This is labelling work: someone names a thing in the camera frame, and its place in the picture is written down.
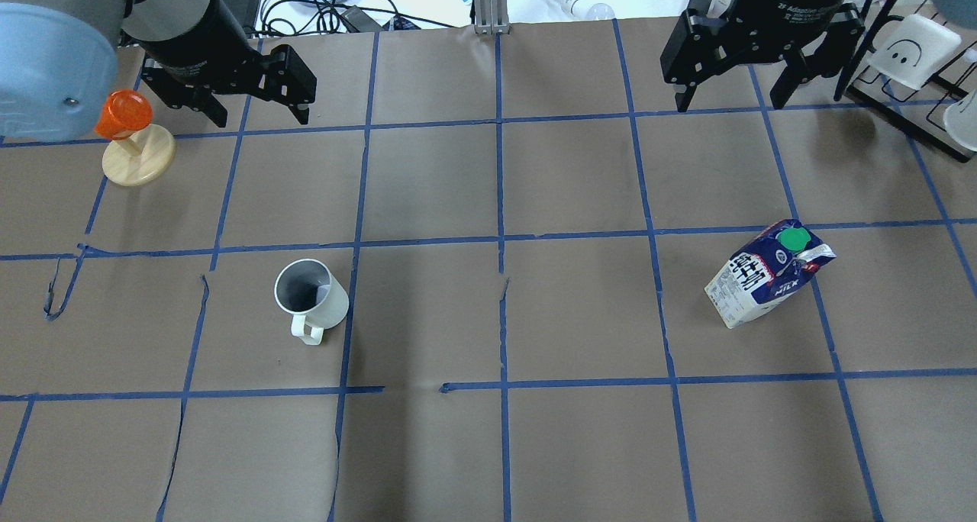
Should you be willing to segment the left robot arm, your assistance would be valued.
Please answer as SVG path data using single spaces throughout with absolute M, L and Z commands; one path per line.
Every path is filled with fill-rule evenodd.
M 223 0 L 1 0 L 2 136 L 69 142 L 93 131 L 122 35 L 153 61 L 143 81 L 167 107 L 223 127 L 221 95 L 251 95 L 308 123 L 314 73 L 290 46 L 252 47 Z

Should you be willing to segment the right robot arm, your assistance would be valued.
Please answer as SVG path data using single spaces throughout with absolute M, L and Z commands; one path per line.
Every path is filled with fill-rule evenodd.
M 875 35 L 849 0 L 730 0 L 717 18 L 712 1 L 688 0 L 660 56 L 680 112 L 701 84 L 743 64 L 785 64 L 769 93 L 773 108 L 817 77 L 837 78 L 841 94 Z

